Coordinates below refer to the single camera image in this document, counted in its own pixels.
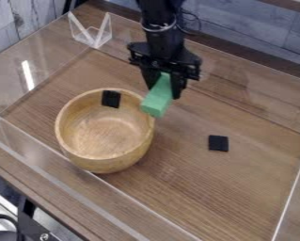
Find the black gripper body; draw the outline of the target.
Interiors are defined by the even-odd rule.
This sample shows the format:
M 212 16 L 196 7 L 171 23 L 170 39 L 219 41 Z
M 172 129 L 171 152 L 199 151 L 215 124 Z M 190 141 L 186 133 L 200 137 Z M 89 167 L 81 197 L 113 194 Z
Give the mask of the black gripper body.
M 129 63 L 147 65 L 160 72 L 179 72 L 186 79 L 199 80 L 203 60 L 184 47 L 184 35 L 175 26 L 161 32 L 145 31 L 145 41 L 127 44 Z

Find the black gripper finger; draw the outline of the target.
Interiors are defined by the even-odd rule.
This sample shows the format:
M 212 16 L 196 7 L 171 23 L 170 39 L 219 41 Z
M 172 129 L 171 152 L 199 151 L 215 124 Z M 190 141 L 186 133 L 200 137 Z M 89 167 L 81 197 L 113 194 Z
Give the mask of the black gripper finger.
M 148 88 L 152 88 L 155 86 L 159 78 L 161 77 L 160 70 L 156 68 L 152 68 L 151 66 L 141 65 L 140 72 L 141 72 L 141 76 L 143 76 L 143 79 L 145 82 L 145 86 Z
M 172 72 L 171 76 L 171 88 L 172 88 L 172 97 L 178 100 L 182 97 L 182 92 L 187 87 L 187 79 L 179 72 Z

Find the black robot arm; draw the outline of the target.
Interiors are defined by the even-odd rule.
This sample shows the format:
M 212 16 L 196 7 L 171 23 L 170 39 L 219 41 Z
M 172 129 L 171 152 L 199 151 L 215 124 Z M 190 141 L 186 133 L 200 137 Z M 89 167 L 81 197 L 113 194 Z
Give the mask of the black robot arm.
M 172 98 L 182 98 L 187 80 L 200 80 L 203 59 L 184 46 L 184 0 L 136 0 L 145 41 L 127 44 L 129 63 L 140 68 L 148 88 L 170 75 Z

